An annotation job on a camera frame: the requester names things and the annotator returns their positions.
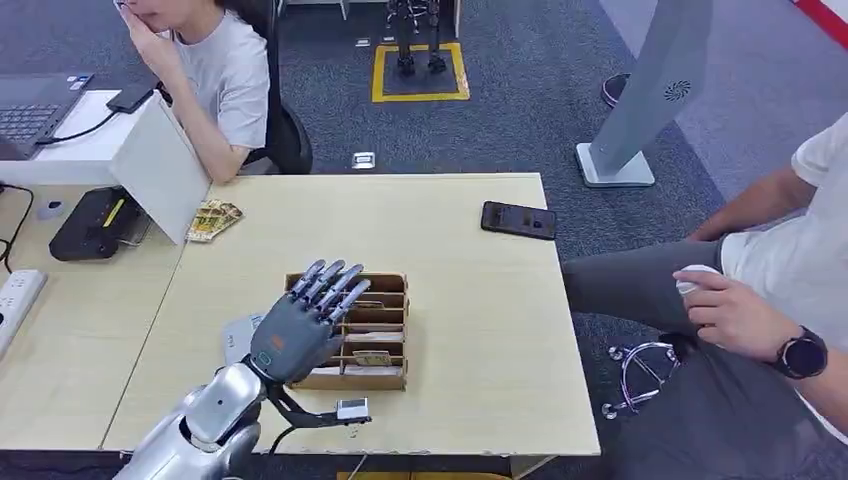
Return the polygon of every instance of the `white sleeve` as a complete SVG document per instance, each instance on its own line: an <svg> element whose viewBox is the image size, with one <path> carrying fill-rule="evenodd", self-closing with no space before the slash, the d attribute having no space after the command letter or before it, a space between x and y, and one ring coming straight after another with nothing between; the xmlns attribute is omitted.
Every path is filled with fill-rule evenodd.
<svg viewBox="0 0 848 480"><path fill-rule="evenodd" d="M821 185L831 165L848 147L848 113L833 125L819 132L792 155L792 168L805 182Z"/></svg>
<svg viewBox="0 0 848 480"><path fill-rule="evenodd" d="M264 147L271 84L265 44L254 40L239 45L231 51L229 60L218 107L218 128L230 145Z"/></svg>

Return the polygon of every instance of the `smartwatch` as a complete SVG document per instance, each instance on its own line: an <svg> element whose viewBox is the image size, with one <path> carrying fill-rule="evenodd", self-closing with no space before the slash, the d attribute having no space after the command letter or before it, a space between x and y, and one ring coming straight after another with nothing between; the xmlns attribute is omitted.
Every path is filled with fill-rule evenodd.
<svg viewBox="0 0 848 480"><path fill-rule="evenodd" d="M777 351L777 361L772 366L783 375L801 380L821 374L827 367L827 346L824 340L801 326L804 333L791 338Z"/></svg>

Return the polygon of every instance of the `woman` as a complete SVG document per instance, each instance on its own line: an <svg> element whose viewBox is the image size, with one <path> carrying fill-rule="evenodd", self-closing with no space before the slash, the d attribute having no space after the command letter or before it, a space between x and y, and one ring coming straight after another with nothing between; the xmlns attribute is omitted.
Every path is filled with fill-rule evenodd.
<svg viewBox="0 0 848 480"><path fill-rule="evenodd" d="M144 63L215 183L265 146L268 119L263 15L253 0L126 0L121 15Z"/></svg>

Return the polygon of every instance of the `robotic finger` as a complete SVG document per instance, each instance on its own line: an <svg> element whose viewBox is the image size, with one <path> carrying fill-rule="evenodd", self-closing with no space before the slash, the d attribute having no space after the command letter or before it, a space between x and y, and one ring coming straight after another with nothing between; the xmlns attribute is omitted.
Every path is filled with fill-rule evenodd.
<svg viewBox="0 0 848 480"><path fill-rule="evenodd" d="M365 293L365 290L368 290L370 287L371 280L363 280L357 283L356 286L353 287L353 290L351 290L350 293L348 293L347 296L339 302L338 305L336 305L336 308L333 309L333 312L330 313L329 317L327 317L327 321L332 325L339 323L359 296Z"/></svg>
<svg viewBox="0 0 848 480"><path fill-rule="evenodd" d="M315 309L321 312L322 314L329 310L330 305L332 305L333 301L341 295L342 291L344 291L347 284L352 282L353 279L362 273L362 269L365 268L362 264L356 264L350 267L350 270L346 271L344 275L339 277L338 281L327 290L327 293L324 295L324 298L321 299L316 305Z"/></svg>
<svg viewBox="0 0 848 480"><path fill-rule="evenodd" d="M301 298L298 299L304 306L309 307L312 305L315 298L318 297L318 294L321 293L321 290L330 283L330 280L336 276L342 269L344 268L344 260L336 260L331 263L329 267L321 270L321 274L318 275L318 278L315 280L306 293L303 294Z"/></svg>
<svg viewBox="0 0 848 480"><path fill-rule="evenodd" d="M324 268L324 265L326 263L327 262L325 262L324 260L318 260L313 263L312 266L310 266L306 270L303 276L300 277L297 283L294 284L291 290L289 290L287 295L292 299L298 299L300 297L300 294L303 293L303 291L306 289L306 287L309 286L310 283L312 283L312 280L318 275L318 272L320 272L321 269Z"/></svg>

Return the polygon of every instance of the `black cable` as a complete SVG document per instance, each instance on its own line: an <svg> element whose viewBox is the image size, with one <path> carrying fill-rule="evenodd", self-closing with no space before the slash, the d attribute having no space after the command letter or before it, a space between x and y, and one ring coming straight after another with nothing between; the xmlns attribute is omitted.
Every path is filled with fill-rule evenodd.
<svg viewBox="0 0 848 480"><path fill-rule="evenodd" d="M89 133L91 133L91 132L93 132L93 131L97 130L98 128L102 127L103 125L106 125L106 122L108 122L109 120L112 120L112 117L114 117L114 116L115 116L115 115L117 115L117 114L118 114L118 112L113 111L112 113L110 113L110 114L109 114L109 116L107 116L106 118L104 118L104 119L103 119L103 121L101 121L101 122L100 122L100 123L98 123L97 125L95 125L95 126L93 126L93 127L89 128L88 130L82 131L82 132L80 132L80 133L75 133L75 134L70 135L70 136L67 136L67 137L59 137L59 138L56 138L56 137L42 138L41 140L39 140L39 141L35 142L35 144L36 144L36 145L53 145L53 144L56 144L56 143L60 143L60 142L67 142L68 140L73 140L73 139L75 139L75 138L79 138L79 137L82 137L82 136L88 135Z"/></svg>
<svg viewBox="0 0 848 480"><path fill-rule="evenodd" d="M274 443L271 444L271 449L268 450L267 455L268 455L269 459L274 456L274 453L277 452L277 447L280 446L280 442L283 441L283 438L285 438L286 435L290 434L293 431L295 431L295 427L289 427L289 428L283 430L283 433L277 435L277 438L274 439Z"/></svg>
<svg viewBox="0 0 848 480"><path fill-rule="evenodd" d="M12 234L12 238L10 238L9 240L0 239L0 243L2 243L3 245L6 246L6 249L3 251L3 254L2 254L2 256L0 256L0 258L2 258L2 260L3 260L3 265L6 267L6 271L9 272L9 274L11 274L12 273L12 267L9 266L9 257L12 256L12 247L15 245L15 240L18 239L18 234L21 232L21 227L24 226L24 222L26 221L26 218L29 216L30 210L32 210L32 204L35 203L35 193L33 193L32 190L30 190L28 188L18 187L16 185L9 185L8 183L3 183L2 187L3 188L11 188L12 190L19 190L19 191L22 191L22 192L29 193L29 205L27 205L27 209L24 212L24 216L21 217L21 221L18 222L18 227L15 229L15 233Z"/></svg>
<svg viewBox="0 0 848 480"><path fill-rule="evenodd" d="M283 430L283 433L277 435L277 438L274 439L274 443L271 444L271 449L268 450L268 453L266 454L266 455L268 455L268 460L265 461L265 469L266 470L268 469L268 467L271 466L271 459L274 458L274 453L277 452L277 447L280 446L280 442L283 441L283 439L286 437L286 435L290 434L293 431L295 431L295 427L289 427L289 428Z"/></svg>

